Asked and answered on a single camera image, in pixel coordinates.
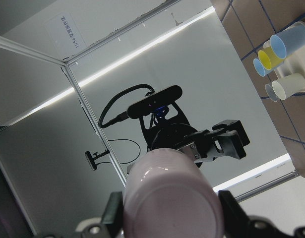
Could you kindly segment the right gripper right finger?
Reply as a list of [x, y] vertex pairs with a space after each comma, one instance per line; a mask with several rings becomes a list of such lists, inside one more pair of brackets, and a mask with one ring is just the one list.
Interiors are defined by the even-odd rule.
[[305, 238], [305, 227], [298, 227], [293, 235], [288, 235], [265, 218], [249, 217], [228, 190], [220, 190], [218, 197], [227, 238]]

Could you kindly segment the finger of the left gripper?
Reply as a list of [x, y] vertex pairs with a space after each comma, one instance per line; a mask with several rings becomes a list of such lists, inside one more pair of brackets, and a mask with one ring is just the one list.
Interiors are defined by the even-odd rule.
[[196, 161], [201, 158], [201, 155], [198, 152], [196, 144], [194, 142], [179, 148], [178, 151], [184, 153], [192, 161]]
[[210, 132], [211, 145], [207, 151], [207, 159], [230, 156], [242, 159], [246, 156], [244, 147], [250, 140], [240, 120], [227, 119], [212, 126]]

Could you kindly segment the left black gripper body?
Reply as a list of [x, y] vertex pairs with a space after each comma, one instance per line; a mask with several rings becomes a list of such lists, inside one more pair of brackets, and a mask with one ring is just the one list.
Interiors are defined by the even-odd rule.
[[190, 125], [177, 103], [173, 102], [171, 106], [177, 111], [177, 115], [167, 119], [169, 106], [159, 107], [150, 113], [148, 128], [145, 126], [144, 117], [139, 117], [141, 131], [147, 143], [147, 151], [161, 148], [180, 150], [188, 147], [190, 150], [197, 151], [192, 156], [193, 161], [203, 158], [213, 161], [214, 158], [209, 157], [208, 152], [217, 147], [211, 131], [207, 129], [197, 131]]

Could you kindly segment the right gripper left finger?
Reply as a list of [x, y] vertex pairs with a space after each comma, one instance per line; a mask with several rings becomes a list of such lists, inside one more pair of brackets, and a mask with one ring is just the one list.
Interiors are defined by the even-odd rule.
[[123, 226], [122, 192], [112, 192], [100, 222], [90, 222], [76, 238], [120, 238]]

